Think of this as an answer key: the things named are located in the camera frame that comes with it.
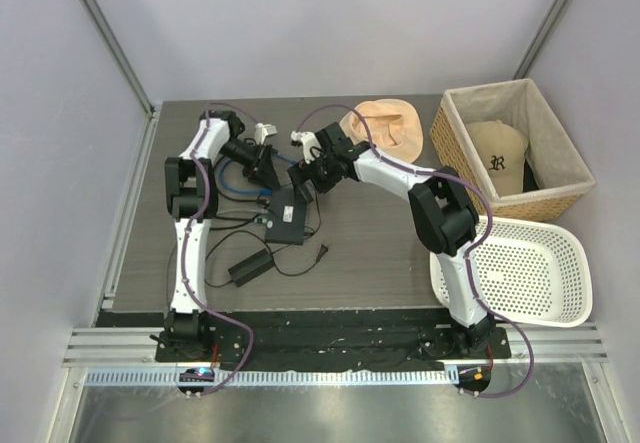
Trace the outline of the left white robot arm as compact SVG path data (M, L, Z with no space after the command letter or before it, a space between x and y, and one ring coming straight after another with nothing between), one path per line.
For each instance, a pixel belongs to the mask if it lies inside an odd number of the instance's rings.
M206 110L197 131L177 157L165 160L166 206L174 221L176 263L173 296L164 323L163 339L178 346L190 361L205 360L213 348L205 291L208 235L218 212L215 159L226 157L243 166L250 178L276 187L267 139L276 126L257 122L253 143L241 138L245 125L233 111Z

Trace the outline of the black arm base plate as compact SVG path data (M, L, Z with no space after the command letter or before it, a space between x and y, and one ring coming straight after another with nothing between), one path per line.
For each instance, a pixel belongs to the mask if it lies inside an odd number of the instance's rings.
M432 370L446 361L512 355L504 328L471 346L444 308L172 314L155 340L158 362L263 372Z

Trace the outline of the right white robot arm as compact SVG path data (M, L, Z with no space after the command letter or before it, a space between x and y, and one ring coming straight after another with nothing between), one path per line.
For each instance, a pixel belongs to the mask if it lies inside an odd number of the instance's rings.
M294 131L291 144L303 158L289 169L294 188L309 198L311 183L326 193L344 179L375 185L406 201L422 245L439 264L452 318L451 343L472 358L483 351L495 318L482 299L475 260L479 215L456 171L407 164L375 145L353 142L337 123L317 132Z

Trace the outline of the black network switch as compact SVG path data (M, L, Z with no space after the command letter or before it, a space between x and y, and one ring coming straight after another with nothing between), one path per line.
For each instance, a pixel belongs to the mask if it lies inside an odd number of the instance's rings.
M292 187L276 190L267 208L264 239L267 243L302 245L305 239L307 203Z

